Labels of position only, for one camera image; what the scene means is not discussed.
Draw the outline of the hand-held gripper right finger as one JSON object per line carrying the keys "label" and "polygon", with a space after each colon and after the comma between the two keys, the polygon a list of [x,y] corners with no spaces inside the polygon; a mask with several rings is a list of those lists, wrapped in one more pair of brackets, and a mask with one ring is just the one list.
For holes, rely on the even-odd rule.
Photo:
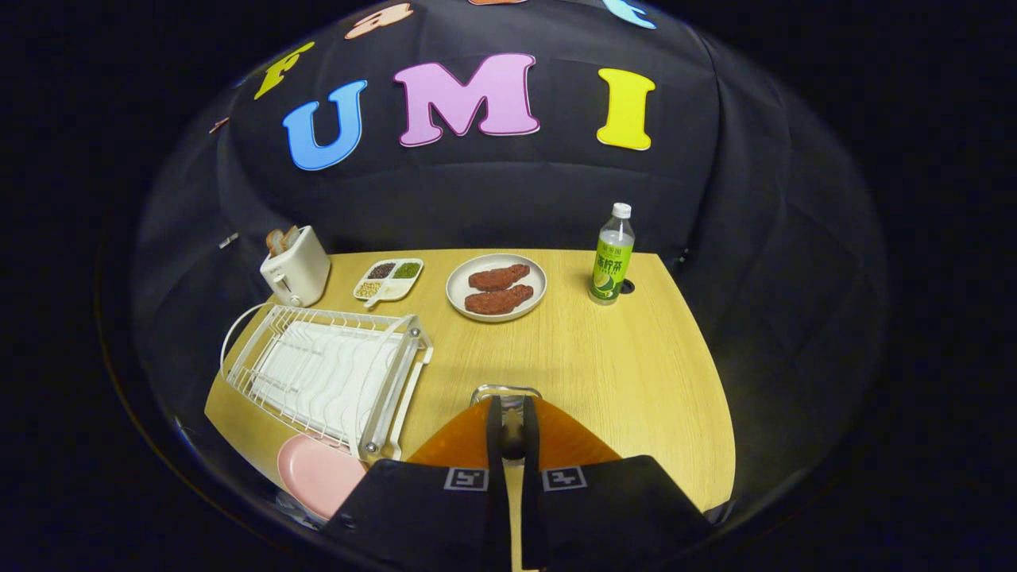
{"label": "hand-held gripper right finger", "polygon": [[524,399],[523,568],[649,571],[712,524],[649,455],[622,457],[544,399]]}

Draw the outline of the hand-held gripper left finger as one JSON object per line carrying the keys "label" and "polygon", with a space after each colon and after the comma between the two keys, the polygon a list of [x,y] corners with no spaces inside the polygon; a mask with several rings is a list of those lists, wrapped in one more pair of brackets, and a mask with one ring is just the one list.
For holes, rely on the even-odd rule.
{"label": "hand-held gripper left finger", "polygon": [[409,459],[375,462],[327,522],[367,571],[504,571],[501,400],[458,413]]}

